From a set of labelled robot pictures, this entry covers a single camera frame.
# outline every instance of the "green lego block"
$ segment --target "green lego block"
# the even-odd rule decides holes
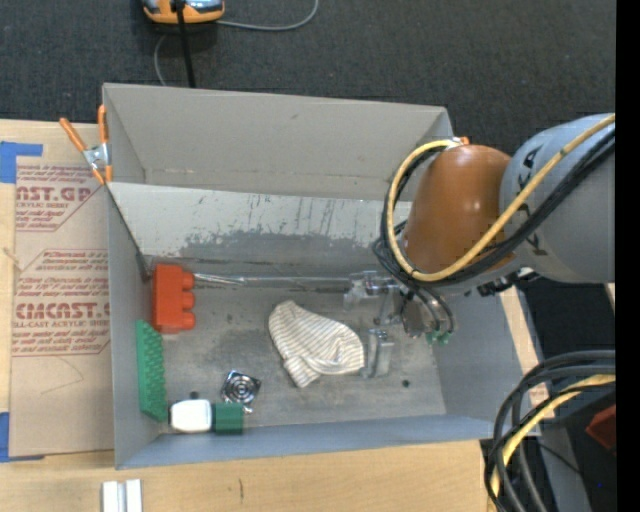
[[[216,434],[242,434],[244,407],[235,402],[222,402],[213,406],[213,430]]]
[[[162,335],[144,320],[136,321],[136,352],[140,411],[156,421],[167,421]]]

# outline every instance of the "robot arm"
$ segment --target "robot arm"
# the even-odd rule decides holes
[[[407,221],[394,224],[404,185],[434,154]],[[432,305],[473,288],[501,291],[523,273],[613,282],[614,186],[615,114],[543,131],[511,158],[486,146],[429,143],[394,176],[374,252],[409,294]]]

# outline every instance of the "metal clamp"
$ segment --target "metal clamp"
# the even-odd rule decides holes
[[[389,373],[393,346],[394,342],[389,339],[386,331],[369,329],[365,345],[367,366],[360,369],[360,375],[369,379]]]

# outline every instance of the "silver object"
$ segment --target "silver object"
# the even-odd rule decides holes
[[[260,380],[231,370],[224,381],[221,395],[225,402],[240,403],[244,412],[251,414],[251,403],[255,400],[261,385]]]
[[[365,345],[367,366],[360,370],[360,375],[365,378],[386,375],[391,367],[393,340],[390,340],[387,332],[381,329],[369,329],[367,335]]]

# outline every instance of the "striped towel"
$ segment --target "striped towel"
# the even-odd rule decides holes
[[[320,375],[355,373],[364,366],[364,348],[353,330],[292,300],[273,310],[269,333],[298,387],[307,386]]]

